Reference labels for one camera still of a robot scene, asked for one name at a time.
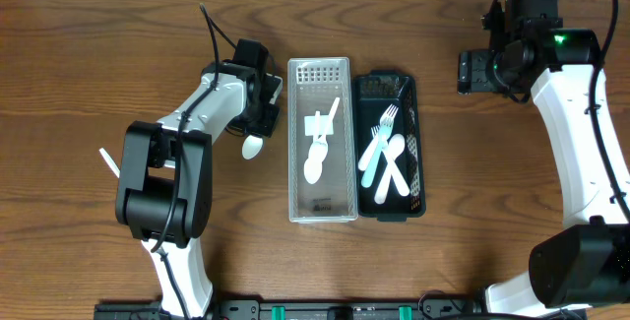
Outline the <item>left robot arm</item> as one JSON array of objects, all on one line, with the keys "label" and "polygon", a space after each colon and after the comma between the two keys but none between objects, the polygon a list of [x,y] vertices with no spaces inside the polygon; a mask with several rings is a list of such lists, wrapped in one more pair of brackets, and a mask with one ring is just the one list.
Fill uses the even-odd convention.
[{"label": "left robot arm", "polygon": [[207,66],[196,91],[156,123],[126,131],[115,215],[150,253],[159,302],[94,309],[97,319],[210,319],[213,285],[200,237],[213,198],[213,144],[226,128],[271,137],[283,88],[268,73],[269,50],[240,39],[232,58]]}]

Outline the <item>white plastic fork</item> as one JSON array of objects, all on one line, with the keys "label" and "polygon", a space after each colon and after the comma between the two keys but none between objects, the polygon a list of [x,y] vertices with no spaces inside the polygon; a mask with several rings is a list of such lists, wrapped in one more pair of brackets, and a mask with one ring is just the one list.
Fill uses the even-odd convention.
[{"label": "white plastic fork", "polygon": [[379,133],[379,126],[373,126],[370,130],[371,135],[372,135],[372,140],[370,141],[370,143],[368,144],[367,148],[365,149],[365,151],[363,152],[363,154],[361,155],[357,167],[360,171],[365,171],[366,168],[369,165],[370,160],[372,159],[376,146],[378,144],[378,133]]},{"label": "white plastic fork", "polygon": [[394,121],[398,110],[399,109],[394,104],[391,104],[379,120],[379,129],[376,136],[373,138],[375,146],[371,150],[370,160],[368,161],[368,165],[364,170],[363,176],[361,177],[361,186],[364,188],[370,187],[373,183],[380,154],[384,148],[386,141],[390,138],[392,134]]},{"label": "white plastic fork", "polygon": [[390,164],[390,167],[393,169],[393,177],[392,177],[391,180],[394,181],[394,184],[396,186],[396,189],[397,189],[399,195],[405,197],[405,196],[407,196],[410,193],[410,188],[409,188],[405,178],[403,177],[400,169],[398,168],[398,166],[396,164],[396,160],[394,160],[393,157],[389,153],[386,153],[385,149],[383,151],[384,158],[385,158],[386,162]]}]

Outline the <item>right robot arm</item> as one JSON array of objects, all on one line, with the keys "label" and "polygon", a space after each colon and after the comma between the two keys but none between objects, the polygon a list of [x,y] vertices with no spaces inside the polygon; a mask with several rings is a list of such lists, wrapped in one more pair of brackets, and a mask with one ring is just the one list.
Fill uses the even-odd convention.
[{"label": "right robot arm", "polygon": [[494,0],[485,49],[459,57],[458,91],[538,109],[555,159],[562,230],[537,245],[527,270],[487,287],[490,314],[545,317],[629,299],[629,171],[597,69],[594,32],[567,29],[557,0]]}]

